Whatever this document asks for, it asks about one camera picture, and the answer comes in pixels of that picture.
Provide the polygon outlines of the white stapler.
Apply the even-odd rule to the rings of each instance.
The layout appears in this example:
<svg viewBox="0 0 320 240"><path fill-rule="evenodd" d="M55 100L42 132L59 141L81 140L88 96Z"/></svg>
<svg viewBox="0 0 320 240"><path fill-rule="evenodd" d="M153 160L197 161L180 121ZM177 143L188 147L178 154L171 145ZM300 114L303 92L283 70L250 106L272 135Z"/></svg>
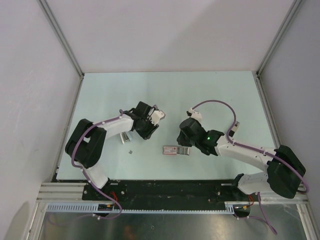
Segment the white stapler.
<svg viewBox="0 0 320 240"><path fill-rule="evenodd" d="M132 136L129 132L122 132L120 133L120 139L121 139L121 142L125 144L126 142L132 141Z"/></svg>

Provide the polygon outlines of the red staple box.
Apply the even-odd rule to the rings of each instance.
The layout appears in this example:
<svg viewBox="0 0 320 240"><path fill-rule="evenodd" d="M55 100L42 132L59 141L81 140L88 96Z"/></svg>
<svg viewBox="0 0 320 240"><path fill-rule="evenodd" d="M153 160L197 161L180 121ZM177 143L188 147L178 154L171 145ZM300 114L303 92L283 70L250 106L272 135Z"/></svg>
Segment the red staple box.
<svg viewBox="0 0 320 240"><path fill-rule="evenodd" d="M190 155L191 148L185 146L164 146L163 155Z"/></svg>

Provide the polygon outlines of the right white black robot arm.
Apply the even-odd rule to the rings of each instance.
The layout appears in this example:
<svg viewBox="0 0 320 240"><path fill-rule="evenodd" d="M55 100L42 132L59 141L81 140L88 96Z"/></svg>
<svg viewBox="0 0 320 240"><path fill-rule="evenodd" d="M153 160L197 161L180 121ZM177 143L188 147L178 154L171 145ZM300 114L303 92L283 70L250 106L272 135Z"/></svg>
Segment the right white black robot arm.
<svg viewBox="0 0 320 240"><path fill-rule="evenodd" d="M206 131L191 117L184 120L179 129L179 145L196 147L207 156L232 158L260 170L255 174L237 175L230 188L235 200L242 201L249 194L269 191L293 199L298 192L306 169L290 147L281 145L273 149L245 145L231 139L229 133Z"/></svg>

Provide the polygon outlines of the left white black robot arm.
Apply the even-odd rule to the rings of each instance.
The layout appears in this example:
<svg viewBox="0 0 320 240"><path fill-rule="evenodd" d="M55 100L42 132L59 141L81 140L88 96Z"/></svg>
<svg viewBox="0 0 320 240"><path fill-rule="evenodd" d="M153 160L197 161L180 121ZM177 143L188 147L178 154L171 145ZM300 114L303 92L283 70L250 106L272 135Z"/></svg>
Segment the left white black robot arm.
<svg viewBox="0 0 320 240"><path fill-rule="evenodd" d="M130 110L120 110L119 116L100 122L81 119L71 134L65 152L71 157L73 167L81 170L87 181L94 186L93 194L100 200L110 196L109 177L99 164L105 140L121 133L136 132L148 140L158 129L166 114L157 105L140 101Z"/></svg>

